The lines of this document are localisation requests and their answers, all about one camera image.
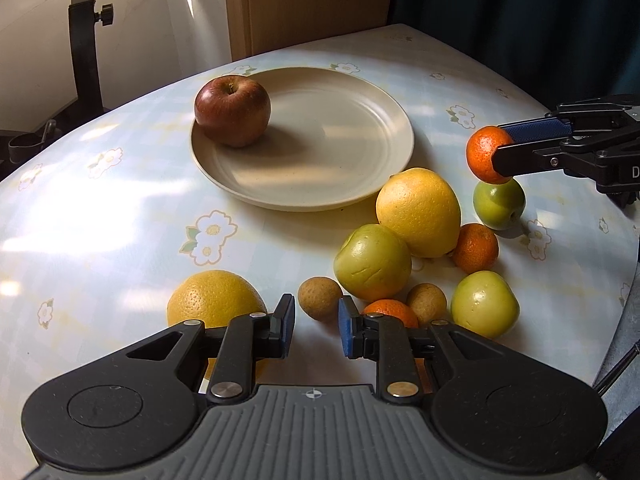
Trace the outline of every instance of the wall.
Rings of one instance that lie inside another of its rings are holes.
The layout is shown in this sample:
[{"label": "wall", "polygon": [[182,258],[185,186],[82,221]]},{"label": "wall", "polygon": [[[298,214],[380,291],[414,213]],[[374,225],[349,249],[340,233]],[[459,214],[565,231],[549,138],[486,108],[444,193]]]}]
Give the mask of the wall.
[{"label": "wall", "polygon": [[[33,130],[76,97],[70,0],[0,0],[0,128]],[[225,0],[96,0],[114,22],[96,25],[102,98],[115,108],[230,61]]]}]

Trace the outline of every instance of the beige plate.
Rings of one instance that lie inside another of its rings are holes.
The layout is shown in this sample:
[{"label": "beige plate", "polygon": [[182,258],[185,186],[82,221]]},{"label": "beige plate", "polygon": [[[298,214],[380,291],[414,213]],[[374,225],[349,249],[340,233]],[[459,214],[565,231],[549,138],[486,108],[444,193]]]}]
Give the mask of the beige plate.
[{"label": "beige plate", "polygon": [[265,134],[220,146],[194,122],[191,147],[212,182],[240,200],[280,211],[349,205],[404,170],[414,132],[402,107],[363,79],[323,68],[253,74],[271,98]]}]

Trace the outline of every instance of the floral tablecloth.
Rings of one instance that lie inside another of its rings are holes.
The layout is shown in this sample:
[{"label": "floral tablecloth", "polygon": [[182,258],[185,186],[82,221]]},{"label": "floral tablecloth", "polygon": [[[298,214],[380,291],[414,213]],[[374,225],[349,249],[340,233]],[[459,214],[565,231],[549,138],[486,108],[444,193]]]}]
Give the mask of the floral tablecloth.
[{"label": "floral tablecloth", "polygon": [[[193,99],[223,73],[318,66],[380,86],[415,132],[410,166],[441,174],[463,222],[477,221],[469,135],[546,110],[491,70],[404,25],[261,54],[130,102],[63,137],[0,183],[0,478],[35,462],[20,429],[27,396],[48,379],[166,327],[166,302],[189,275],[227,269],[272,309],[311,276],[332,276],[347,234],[375,222],[374,198],[319,213],[238,202],[190,152]],[[559,172],[518,179],[525,233],[500,238],[496,270],[522,308],[501,342],[587,382],[610,343],[636,268],[635,208]],[[414,260],[412,286],[450,298],[463,277],[446,258]],[[298,311],[290,357],[262,381],[372,383],[375,364],[342,357],[337,331]]]}]

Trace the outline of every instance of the red apple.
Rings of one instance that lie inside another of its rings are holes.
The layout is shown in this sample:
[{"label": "red apple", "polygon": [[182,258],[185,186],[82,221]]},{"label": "red apple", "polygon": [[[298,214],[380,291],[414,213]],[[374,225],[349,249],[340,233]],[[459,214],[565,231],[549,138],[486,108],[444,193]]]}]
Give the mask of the red apple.
[{"label": "red apple", "polygon": [[209,139],[242,148],[267,129],[271,100],[257,81],[243,75],[223,75],[200,89],[195,115]]}]

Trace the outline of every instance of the green apple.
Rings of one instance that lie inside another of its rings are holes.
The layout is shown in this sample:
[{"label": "green apple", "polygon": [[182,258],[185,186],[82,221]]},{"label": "green apple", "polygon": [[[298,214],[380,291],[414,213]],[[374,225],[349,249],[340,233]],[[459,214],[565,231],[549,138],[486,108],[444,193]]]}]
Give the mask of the green apple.
[{"label": "green apple", "polygon": [[504,184],[478,182],[474,189],[474,209],[481,222],[496,231],[517,224],[527,201],[514,178]]},{"label": "green apple", "polygon": [[451,298],[455,324],[493,339],[510,329],[520,315],[520,305],[504,279],[479,270],[462,280]]},{"label": "green apple", "polygon": [[411,275],[411,253],[404,240],[379,224],[357,228],[334,260],[338,282],[365,301],[390,298]]}]

